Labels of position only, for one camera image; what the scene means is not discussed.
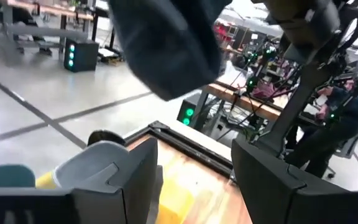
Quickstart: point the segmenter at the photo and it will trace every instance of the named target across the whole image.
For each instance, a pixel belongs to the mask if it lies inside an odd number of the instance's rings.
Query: chair
[[[356,136],[354,136],[353,138],[344,141],[342,143],[339,144],[338,148],[336,149],[336,152],[334,153],[335,156],[341,157],[341,158],[346,158],[346,159],[351,159],[354,151],[356,149],[356,145],[358,142],[358,134]],[[328,178],[332,179],[335,177],[335,171],[330,169],[331,173],[328,174]]]

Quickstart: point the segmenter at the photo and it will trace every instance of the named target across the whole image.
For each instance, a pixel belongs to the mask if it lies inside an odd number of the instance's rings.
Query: teal object
[[[35,187],[35,175],[22,165],[1,165],[0,187]]]

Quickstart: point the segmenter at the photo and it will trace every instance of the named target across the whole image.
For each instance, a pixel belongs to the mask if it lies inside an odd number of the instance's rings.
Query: gray floor
[[[56,52],[49,58],[26,50],[18,57],[21,63],[7,68],[0,51],[0,164],[25,164],[36,176],[79,153],[95,129],[127,134],[156,119],[175,119],[184,98],[158,99],[124,64],[70,73]],[[352,159],[332,158],[337,175],[331,182],[358,190],[358,145],[356,152]]]

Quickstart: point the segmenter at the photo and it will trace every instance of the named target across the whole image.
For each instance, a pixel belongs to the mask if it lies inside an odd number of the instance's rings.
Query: yellow object
[[[57,188],[53,179],[53,171],[47,172],[35,181],[35,187],[38,189],[55,189]]]
[[[156,224],[182,224],[194,204],[191,192],[173,180],[164,180]]]

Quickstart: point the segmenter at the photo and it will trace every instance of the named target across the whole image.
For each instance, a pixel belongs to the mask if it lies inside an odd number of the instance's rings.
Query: green indicator light
[[[186,115],[187,116],[192,116],[194,114],[194,110],[193,109],[187,109],[186,110]]]
[[[190,120],[189,120],[188,118],[183,119],[183,124],[189,125],[189,124],[190,124]]]

